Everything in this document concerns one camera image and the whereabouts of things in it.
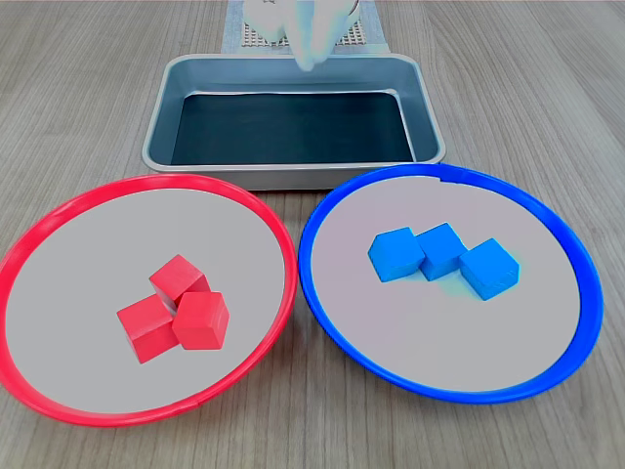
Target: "blue block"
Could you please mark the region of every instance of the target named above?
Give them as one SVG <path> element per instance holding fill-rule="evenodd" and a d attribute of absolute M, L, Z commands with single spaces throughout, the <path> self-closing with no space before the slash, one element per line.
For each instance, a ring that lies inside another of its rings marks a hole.
<path fill-rule="evenodd" d="M 519 281 L 519 263 L 493 238 L 460 256 L 460 272 L 486 301 Z"/>
<path fill-rule="evenodd" d="M 458 234 L 453 231 L 448 223 L 438 225 L 431 230 L 417 236 L 417 241 L 426 255 L 421 272 L 427 280 L 451 274 L 459 267 L 458 259 L 467 252 Z"/>
<path fill-rule="evenodd" d="M 381 281 L 411 276 L 424 257 L 409 228 L 378 234 L 369 248 L 369 259 Z"/>

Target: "metal tray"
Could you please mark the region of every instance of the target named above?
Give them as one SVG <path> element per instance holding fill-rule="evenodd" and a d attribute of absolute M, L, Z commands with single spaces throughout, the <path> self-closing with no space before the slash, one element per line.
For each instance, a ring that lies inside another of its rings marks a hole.
<path fill-rule="evenodd" d="M 300 71 L 289 56 L 189 55 L 176 58 L 165 68 L 147 130 L 143 160 L 154 171 L 204 174 L 249 191 L 334 189 L 358 174 L 399 162 L 172 164 L 185 99 L 206 94 L 381 92 L 397 99 L 413 161 L 440 161 L 444 157 L 444 143 L 419 66 L 395 54 L 331 56 L 308 73 Z"/>

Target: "wooden table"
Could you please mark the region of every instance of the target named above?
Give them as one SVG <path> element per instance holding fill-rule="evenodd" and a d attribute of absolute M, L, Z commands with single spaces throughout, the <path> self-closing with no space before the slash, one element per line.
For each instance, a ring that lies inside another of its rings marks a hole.
<path fill-rule="evenodd" d="M 625 4 L 378 5 L 422 66 L 446 162 L 503 178 L 570 223 L 603 280 L 602 337 L 535 399 L 459 406 L 363 370 L 300 294 L 267 358 L 201 409 L 119 430 L 39 417 L 0 389 L 0 467 L 625 467 Z M 0 254 L 81 192 L 146 173 L 164 65 L 220 50 L 226 3 L 0 3 Z M 297 241 L 322 193 L 263 198 Z"/>

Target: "red block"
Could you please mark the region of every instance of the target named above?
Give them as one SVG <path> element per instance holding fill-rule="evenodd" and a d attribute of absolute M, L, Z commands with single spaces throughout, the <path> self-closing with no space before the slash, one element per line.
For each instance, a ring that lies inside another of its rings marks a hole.
<path fill-rule="evenodd" d="M 149 281 L 158 296 L 174 312 L 185 293 L 211 291 L 204 274 L 181 255 L 161 267 Z"/>
<path fill-rule="evenodd" d="M 139 363 L 145 363 L 179 344 L 172 330 L 172 315 L 157 295 L 119 311 L 117 316 Z"/>
<path fill-rule="evenodd" d="M 172 328 L 186 350 L 218 350 L 224 346 L 229 319 L 221 293 L 185 293 Z"/>

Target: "blue plate rim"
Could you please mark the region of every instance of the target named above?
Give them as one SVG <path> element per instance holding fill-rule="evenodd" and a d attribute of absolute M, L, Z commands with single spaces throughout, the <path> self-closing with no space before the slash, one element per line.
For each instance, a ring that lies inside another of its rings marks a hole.
<path fill-rule="evenodd" d="M 552 366 L 538 376 L 509 388 L 471 393 L 448 391 L 424 386 L 391 373 L 357 350 L 334 327 L 319 302 L 313 284 L 311 256 L 318 229 L 334 207 L 352 192 L 376 182 L 404 176 L 436 177 L 446 183 L 466 184 L 497 192 L 515 201 L 538 218 L 560 243 L 568 256 L 579 286 L 580 314 L 570 344 Z M 408 163 L 382 168 L 357 176 L 336 188 L 317 205 L 307 221 L 300 240 L 298 263 L 300 283 L 312 313 L 328 336 L 347 355 L 400 388 L 441 401 L 469 405 L 503 404 L 531 398 L 548 391 L 564 382 L 584 364 L 595 348 L 602 328 L 604 298 L 599 273 L 583 243 L 564 220 L 534 196 L 505 181 L 446 163 Z"/>

